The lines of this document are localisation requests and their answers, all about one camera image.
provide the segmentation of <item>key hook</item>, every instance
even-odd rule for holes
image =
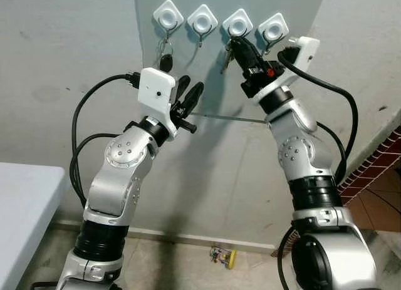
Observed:
[[[205,36],[207,36],[209,34],[209,32],[212,30],[213,26],[212,24],[209,26],[209,29],[206,32],[203,33],[199,33],[196,29],[195,29],[195,23],[192,23],[192,29],[195,31],[196,34],[199,35],[199,47],[202,47],[202,41],[204,39]]]
[[[167,29],[167,28],[163,27],[162,23],[160,22],[160,18],[158,18],[157,20],[159,21],[159,24],[161,25],[161,27],[165,30],[164,42],[167,44],[169,42],[169,38],[170,38],[170,35],[172,33],[171,31],[173,31],[178,25],[178,20],[177,19],[175,20],[175,25],[170,29]]]
[[[280,35],[280,37],[279,37],[278,39],[275,39],[274,41],[270,41],[270,40],[268,40],[268,39],[266,38],[266,30],[263,31],[262,37],[263,37],[263,39],[266,41],[266,48],[265,48],[264,51],[263,51],[263,54],[264,54],[264,55],[269,54],[270,49],[271,49],[276,43],[278,43],[279,41],[281,41],[281,40],[284,38],[283,33],[281,33],[281,35]]]

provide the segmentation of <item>wire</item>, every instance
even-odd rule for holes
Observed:
[[[357,107],[357,104],[355,103],[355,100],[352,97],[352,95],[349,92],[347,92],[346,90],[344,90],[338,86],[331,85],[330,83],[320,80],[320,79],[318,79],[312,75],[309,75],[309,74],[305,73],[304,71],[298,69],[284,57],[283,51],[280,51],[277,54],[277,58],[280,63],[282,63],[290,71],[297,74],[299,77],[302,77],[303,79],[308,80],[318,86],[326,88],[327,90],[334,91],[335,93],[338,93],[338,94],[344,96],[346,98],[346,100],[349,102],[349,104],[351,106],[351,112],[352,112],[352,127],[351,127],[350,139],[349,139],[348,144],[346,145],[346,149],[345,149],[345,156],[348,159],[348,157],[351,153],[353,144],[355,142],[355,138],[357,136],[357,131],[358,131],[358,107]]]
[[[55,287],[58,282],[34,282],[29,290],[35,290],[39,287]]]
[[[335,172],[336,184],[339,185],[340,182],[345,177],[345,172],[346,172],[346,156],[345,156],[344,146],[343,146],[341,140],[338,138],[338,136],[335,134],[335,132],[333,130],[328,128],[323,123],[317,122],[317,124],[321,129],[323,129],[325,132],[327,132],[329,135],[331,135],[331,137],[336,142],[338,149],[340,151],[341,160],[340,160],[340,163],[338,164],[336,172]]]
[[[376,195],[378,198],[382,199],[386,204],[388,204],[389,207],[393,208],[397,213],[399,213],[401,215],[401,211],[398,210],[398,208],[396,208],[394,205],[392,205],[389,201],[384,199],[382,196],[376,194],[375,192],[373,192],[373,191],[371,191],[369,189],[366,189],[366,191],[368,191],[368,192],[372,193],[373,195]]]
[[[104,80],[102,80],[101,82],[99,82],[98,84],[96,84],[93,88],[91,88],[88,93],[86,93],[83,98],[81,99],[81,101],[79,102],[79,104],[76,106],[75,111],[74,111],[74,115],[73,115],[73,121],[72,121],[72,126],[71,126],[71,144],[72,144],[72,152],[73,155],[76,152],[76,125],[78,122],[78,115],[81,112],[81,109],[83,107],[83,105],[85,104],[85,102],[89,99],[89,97],[92,96],[92,94],[94,94],[94,92],[96,92],[99,88],[101,88],[103,85],[113,81],[113,80],[118,80],[118,79],[127,79],[129,78],[129,74],[127,75],[114,75],[111,77],[108,77]],[[82,202],[82,196],[83,196],[83,190],[82,190],[82,184],[81,184],[81,176],[80,176],[80,168],[78,165],[78,161],[76,161],[75,163],[75,167],[73,168],[73,176],[74,178],[71,179],[71,184],[75,190],[75,192],[80,193],[79,197],[80,200]]]
[[[280,278],[281,285],[283,286],[284,290],[289,290],[286,278],[284,277],[284,271],[283,271],[283,252],[284,252],[284,246],[287,243],[288,238],[294,231],[294,227],[290,227],[287,232],[285,233],[284,237],[281,239],[280,246],[278,247],[278,253],[277,253],[277,268],[278,268],[278,276]]]
[[[89,137],[87,137],[86,139],[84,139],[79,146],[76,148],[75,153],[73,154],[73,157],[71,159],[70,162],[70,179],[71,179],[71,183],[76,183],[76,177],[79,176],[76,174],[75,170],[79,170],[78,169],[78,156],[81,152],[81,150],[83,149],[83,147],[89,143],[90,141],[96,139],[96,138],[115,138],[119,135],[114,134],[114,133],[96,133],[94,135],[90,135]],[[76,187],[74,187],[75,193],[77,194],[78,198],[81,201],[81,205],[83,207],[85,207],[86,204],[86,198],[83,194],[83,191],[79,191]]]

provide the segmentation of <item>floor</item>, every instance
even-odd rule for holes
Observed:
[[[75,237],[76,232],[49,230],[17,290],[29,289],[34,281],[57,280]],[[365,237],[377,263],[380,289],[399,290],[401,234],[378,235],[367,231]],[[203,246],[127,239],[124,255],[123,279],[120,281],[124,290],[282,289],[277,259],[268,254],[238,252],[231,271],[211,262],[209,248]],[[289,288],[299,289],[290,261],[289,256],[284,260]]]
[[[401,232],[401,169],[398,168],[401,162],[379,176],[347,205],[360,229]]]

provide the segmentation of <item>red brick tile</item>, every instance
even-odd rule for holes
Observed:
[[[366,166],[365,163],[364,163],[363,165],[366,166],[366,167],[369,167],[371,164],[373,164],[373,163],[376,161],[376,159],[378,159],[378,157],[374,157],[373,155],[369,156],[369,157],[365,160],[366,163],[369,162],[369,165]]]
[[[374,163],[373,166],[390,166],[396,159],[399,158],[398,154],[383,153]]]
[[[378,158],[379,156],[381,156],[382,155],[382,153],[383,152],[379,152],[379,151],[374,151],[373,153],[372,153],[372,156],[376,159],[376,158]]]
[[[393,145],[387,148],[386,152],[401,154],[401,138],[399,138],[396,142],[393,143]]]
[[[367,168],[364,173],[362,173],[360,176],[361,177],[377,177],[379,174],[381,174],[384,170],[386,170],[386,167],[375,167],[375,166],[370,166]]]
[[[344,186],[349,186],[354,180],[355,179],[352,179],[351,177],[347,177],[346,180],[344,180]]]
[[[362,174],[361,172],[359,172],[358,170],[355,170],[354,172],[352,172],[352,173],[350,174],[350,176],[357,178],[357,177],[358,177],[359,175],[361,175],[361,174]]]
[[[354,188],[364,188],[366,187],[373,179],[362,179],[362,178],[357,178],[355,179],[352,184],[350,184],[350,187]]]
[[[340,185],[340,186],[338,187],[337,190],[341,193],[341,192],[343,192],[345,189],[346,189],[346,185]]]
[[[388,136],[388,139],[389,140],[391,140],[391,141],[397,141],[398,139],[400,138],[400,136],[399,135],[397,135],[395,132],[392,132],[389,136]]]
[[[346,188],[344,192],[341,193],[341,196],[356,196],[357,193],[361,191],[361,188]]]
[[[398,126],[394,131],[401,135],[401,125]]]
[[[362,163],[362,165],[360,165],[360,171],[365,171],[366,168],[368,168],[371,164],[372,164],[372,162],[368,162],[367,160],[364,161]]]
[[[395,140],[391,140],[389,138],[386,138],[385,141],[379,145],[379,147],[383,145],[385,147],[384,150],[386,150],[389,146],[391,146],[394,143],[394,141]]]
[[[352,199],[352,197],[341,197],[341,201],[343,202],[343,204],[346,204],[351,199]]]

